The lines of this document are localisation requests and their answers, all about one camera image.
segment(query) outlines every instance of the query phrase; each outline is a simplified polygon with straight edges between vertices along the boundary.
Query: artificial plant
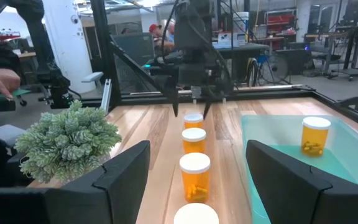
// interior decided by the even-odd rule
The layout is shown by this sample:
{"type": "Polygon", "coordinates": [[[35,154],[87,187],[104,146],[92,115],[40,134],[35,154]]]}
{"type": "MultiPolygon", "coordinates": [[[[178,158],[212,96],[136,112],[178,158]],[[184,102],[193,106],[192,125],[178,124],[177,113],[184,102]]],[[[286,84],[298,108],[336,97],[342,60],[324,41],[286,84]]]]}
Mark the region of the artificial plant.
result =
{"type": "Polygon", "coordinates": [[[74,101],[59,114],[43,113],[16,142],[16,150],[27,154],[21,171],[47,183],[62,182],[100,166],[99,158],[121,141],[117,127],[105,120],[102,109],[82,108],[74,101]]]}

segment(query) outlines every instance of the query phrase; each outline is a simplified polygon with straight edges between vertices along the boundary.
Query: pill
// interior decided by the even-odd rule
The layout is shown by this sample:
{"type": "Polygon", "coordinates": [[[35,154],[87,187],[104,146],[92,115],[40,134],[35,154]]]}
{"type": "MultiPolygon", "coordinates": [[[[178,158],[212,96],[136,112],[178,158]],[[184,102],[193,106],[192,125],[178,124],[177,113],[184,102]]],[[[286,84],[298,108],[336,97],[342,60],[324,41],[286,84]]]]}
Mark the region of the pill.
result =
{"type": "Polygon", "coordinates": [[[309,153],[311,153],[311,154],[317,154],[318,151],[319,151],[318,149],[312,149],[312,150],[309,151],[309,153]]]}
{"type": "Polygon", "coordinates": [[[201,187],[197,187],[197,191],[202,192],[202,193],[207,193],[208,192],[206,189],[203,189],[201,187]]]}
{"type": "Polygon", "coordinates": [[[204,200],[206,198],[206,194],[198,194],[198,195],[193,195],[191,197],[192,200],[204,200]]]}
{"type": "Polygon", "coordinates": [[[197,192],[196,185],[193,184],[193,185],[191,186],[191,189],[192,189],[192,192],[191,192],[191,193],[196,194],[196,192],[197,192]]]}

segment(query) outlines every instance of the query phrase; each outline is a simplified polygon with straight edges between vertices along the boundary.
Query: plastic bin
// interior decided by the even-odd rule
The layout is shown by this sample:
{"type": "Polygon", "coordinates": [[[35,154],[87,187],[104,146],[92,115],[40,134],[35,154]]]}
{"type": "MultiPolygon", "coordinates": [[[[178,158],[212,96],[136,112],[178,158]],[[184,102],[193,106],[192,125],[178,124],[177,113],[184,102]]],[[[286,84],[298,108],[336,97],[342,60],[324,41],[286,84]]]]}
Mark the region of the plastic bin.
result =
{"type": "MultiPolygon", "coordinates": [[[[245,162],[248,140],[257,140],[302,162],[358,184],[358,133],[339,118],[319,116],[330,120],[331,126],[323,156],[310,157],[299,150],[302,121],[305,117],[307,116],[243,116],[241,122],[245,162]]],[[[247,165],[246,169],[252,223],[270,223],[247,165]]]]}

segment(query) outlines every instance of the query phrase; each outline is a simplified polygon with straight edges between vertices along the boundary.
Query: pill bottle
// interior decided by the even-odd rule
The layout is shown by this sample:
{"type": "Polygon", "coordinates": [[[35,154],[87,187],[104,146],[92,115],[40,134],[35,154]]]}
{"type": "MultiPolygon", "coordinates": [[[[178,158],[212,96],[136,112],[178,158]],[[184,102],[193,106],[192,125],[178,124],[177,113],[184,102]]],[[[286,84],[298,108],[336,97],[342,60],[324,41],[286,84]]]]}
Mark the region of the pill bottle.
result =
{"type": "Polygon", "coordinates": [[[176,212],[173,224],[219,224],[218,214],[203,203],[190,203],[176,212]]]}
{"type": "Polygon", "coordinates": [[[201,128],[189,128],[181,132],[185,154],[205,152],[206,131],[201,128]]]}
{"type": "Polygon", "coordinates": [[[205,154],[194,152],[184,155],[179,164],[187,202],[205,203],[208,200],[211,160],[205,154]]]}
{"type": "Polygon", "coordinates": [[[303,119],[301,151],[308,156],[322,156],[331,122],[325,118],[303,119]]]}
{"type": "Polygon", "coordinates": [[[192,113],[185,115],[185,129],[188,128],[203,128],[204,117],[199,113],[192,113]]]}

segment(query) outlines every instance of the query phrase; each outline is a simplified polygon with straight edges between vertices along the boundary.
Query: wooden table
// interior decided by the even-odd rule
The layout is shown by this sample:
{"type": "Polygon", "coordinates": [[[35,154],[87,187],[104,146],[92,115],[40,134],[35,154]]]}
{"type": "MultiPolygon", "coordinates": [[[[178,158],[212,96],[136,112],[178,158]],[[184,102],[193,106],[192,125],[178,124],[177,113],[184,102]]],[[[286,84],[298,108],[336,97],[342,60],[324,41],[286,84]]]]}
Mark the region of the wooden table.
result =
{"type": "MultiPolygon", "coordinates": [[[[186,204],[179,159],[183,155],[181,132],[187,113],[202,111],[204,105],[181,104],[178,117],[171,105],[120,106],[106,119],[118,126],[122,143],[111,151],[114,157],[148,139],[151,160],[137,224],[172,224],[176,211],[186,204]]],[[[358,124],[314,98],[283,98],[217,103],[204,123],[207,131],[206,154],[211,158],[210,199],[207,204],[219,215],[221,224],[251,223],[246,195],[247,179],[242,156],[240,116],[246,114],[333,115],[358,131],[358,124]]],[[[31,187],[59,187],[55,180],[31,187]]]]}
{"type": "Polygon", "coordinates": [[[273,42],[274,41],[282,41],[284,37],[266,37],[266,38],[259,38],[257,40],[251,40],[250,42],[268,42],[269,43],[269,49],[268,54],[271,55],[273,53],[273,42]]]}
{"type": "Polygon", "coordinates": [[[29,52],[29,53],[19,54],[18,56],[19,56],[19,58],[27,58],[27,57],[35,57],[36,54],[35,54],[35,52],[29,52]]]}

